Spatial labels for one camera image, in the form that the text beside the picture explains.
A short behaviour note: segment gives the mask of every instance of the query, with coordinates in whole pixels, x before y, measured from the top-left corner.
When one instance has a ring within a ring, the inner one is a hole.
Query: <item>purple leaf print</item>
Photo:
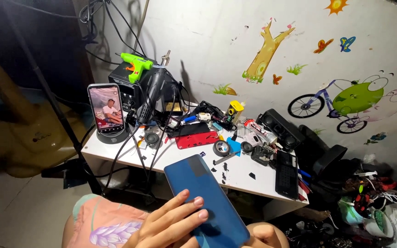
[[[101,226],[90,234],[90,242],[108,248],[117,248],[116,244],[125,244],[131,234],[140,229],[142,223],[130,222],[123,226],[121,223],[112,226]]]

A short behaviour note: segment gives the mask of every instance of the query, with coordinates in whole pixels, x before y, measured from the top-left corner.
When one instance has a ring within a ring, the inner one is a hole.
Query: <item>green glue gun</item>
[[[132,71],[132,73],[128,76],[130,83],[135,83],[136,80],[140,80],[143,70],[151,70],[151,68],[153,68],[153,63],[151,61],[145,60],[139,56],[121,53],[120,57],[125,62],[131,64],[131,67],[125,68],[125,70]]]

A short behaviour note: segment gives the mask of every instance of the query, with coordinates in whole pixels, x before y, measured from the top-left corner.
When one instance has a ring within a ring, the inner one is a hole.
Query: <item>white wall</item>
[[[126,4],[115,3],[129,18]],[[140,4],[142,11],[144,1],[141,0]],[[330,10],[325,9],[329,4],[330,0],[151,0],[141,41],[147,56],[158,61],[171,50],[169,70],[180,81],[187,81],[187,73],[189,88],[198,101],[206,100],[226,109],[231,100],[246,100],[244,115],[249,117],[274,108],[296,125],[324,129],[320,137],[330,146],[340,144],[348,147],[348,158],[376,153],[378,161],[396,163],[397,113],[391,115],[391,112],[395,112],[397,103],[390,102],[389,98],[380,100],[378,104],[381,106],[376,104],[378,110],[374,110],[386,118],[368,122],[364,129],[351,134],[337,132],[341,121],[326,117],[329,113],[327,107],[305,119],[288,114],[287,107],[292,99],[316,93],[334,79],[359,80],[362,83],[369,76],[379,75],[388,79],[383,95],[397,89],[397,5],[384,0],[348,0],[348,5],[338,15],[329,15]],[[116,23],[120,23],[119,30],[125,33],[128,27],[113,7],[109,8]],[[132,9],[133,15],[139,15],[135,11],[136,8]],[[125,49],[108,16],[105,16],[109,54],[113,61],[120,62],[114,52],[129,52],[129,49]],[[274,18],[270,28],[273,37],[287,31],[289,24],[295,30],[277,48],[262,83],[246,82],[242,73],[262,48],[261,28],[271,17]],[[96,16],[100,29],[102,19],[100,11]],[[341,52],[340,39],[353,36],[356,40],[349,47],[351,51]],[[319,40],[327,42],[332,38],[334,41],[322,53],[314,53]],[[286,71],[295,64],[307,66],[299,75]],[[91,60],[91,66],[96,82],[106,82],[108,74],[116,67],[97,59]],[[282,76],[278,85],[273,84],[273,74]],[[237,96],[212,93],[214,87],[228,83]],[[350,82],[343,81],[341,88],[350,86]],[[332,99],[339,92],[341,90],[337,87],[328,89]],[[385,139],[377,144],[364,144],[380,132],[386,132]]]

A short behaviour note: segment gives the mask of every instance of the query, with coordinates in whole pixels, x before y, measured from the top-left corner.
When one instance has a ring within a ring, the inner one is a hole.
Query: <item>white table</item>
[[[139,135],[143,135],[143,133],[143,128],[138,130],[135,134],[136,139],[139,140]],[[226,140],[227,137],[232,137],[232,132],[224,130],[222,135]],[[221,157],[214,154],[212,144],[187,149],[178,149],[175,139],[169,139],[165,144],[165,137],[166,135],[163,137],[162,145],[154,162],[154,171],[163,173],[165,166],[192,155],[205,152],[206,155],[203,157],[203,160],[206,162],[209,169],[215,168],[217,170],[217,172],[213,172],[213,175],[217,179],[217,182],[219,182],[220,186],[273,199],[263,207],[263,216],[265,220],[270,220],[309,204],[308,200],[301,202],[300,200],[292,200],[277,194],[275,192],[275,170],[270,166],[265,167],[253,161],[249,155],[241,154],[240,157],[234,156],[225,161],[228,164],[228,171],[224,172],[226,180],[225,184],[223,184],[223,163],[216,166],[213,165],[213,160],[217,161]],[[241,143],[243,139],[238,137],[236,141]],[[82,153],[88,165],[91,167],[91,170],[96,173],[102,162],[105,160],[114,160],[114,157],[122,144],[123,142],[113,145],[104,144],[98,140],[95,134],[93,134],[85,144]],[[154,151],[151,148],[141,150],[141,154],[147,157],[144,161],[147,168],[150,166],[151,161],[154,158],[154,155],[151,154],[153,152]],[[132,139],[130,139],[130,141],[125,145],[119,155],[117,163],[143,168]],[[255,174],[255,180],[249,176],[249,173]],[[307,194],[300,187],[298,187],[298,189],[299,193],[307,199]]]

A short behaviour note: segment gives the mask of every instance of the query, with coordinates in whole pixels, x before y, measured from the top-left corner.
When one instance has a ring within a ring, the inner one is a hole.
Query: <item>blue phone back cover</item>
[[[200,155],[193,155],[164,169],[174,195],[189,189],[187,201],[203,197],[208,220],[193,231],[201,248],[238,248],[250,234],[228,197]]]

